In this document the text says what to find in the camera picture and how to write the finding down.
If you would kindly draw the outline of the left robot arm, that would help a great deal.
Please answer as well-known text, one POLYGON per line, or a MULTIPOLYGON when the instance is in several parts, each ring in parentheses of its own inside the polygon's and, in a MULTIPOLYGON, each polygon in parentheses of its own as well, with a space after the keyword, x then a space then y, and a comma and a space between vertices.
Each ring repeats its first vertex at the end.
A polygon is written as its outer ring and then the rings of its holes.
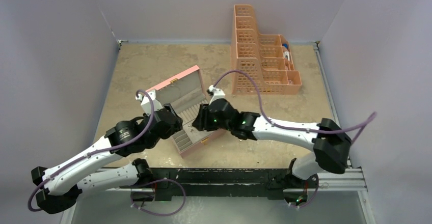
POLYGON ((36 189, 28 199, 28 209, 56 214, 100 191, 153 186, 153 173, 144 159, 108 171, 100 168, 154 148, 161 139, 179 132, 182 124, 182 118, 166 104, 148 115, 117 123, 92 146, 57 166, 32 169, 36 189))

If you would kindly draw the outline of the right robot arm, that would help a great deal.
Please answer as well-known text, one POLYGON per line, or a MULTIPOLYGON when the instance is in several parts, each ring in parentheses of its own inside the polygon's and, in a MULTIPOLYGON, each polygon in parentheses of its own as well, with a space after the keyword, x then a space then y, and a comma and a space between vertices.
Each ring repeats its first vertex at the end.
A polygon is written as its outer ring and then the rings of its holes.
POLYGON ((311 176, 327 171, 344 174, 352 141, 331 119, 319 123, 296 123, 269 119, 259 113, 236 110, 226 99, 201 104, 192 126, 199 131, 224 129, 241 140, 268 140, 310 150, 293 161, 287 183, 298 187, 311 176))

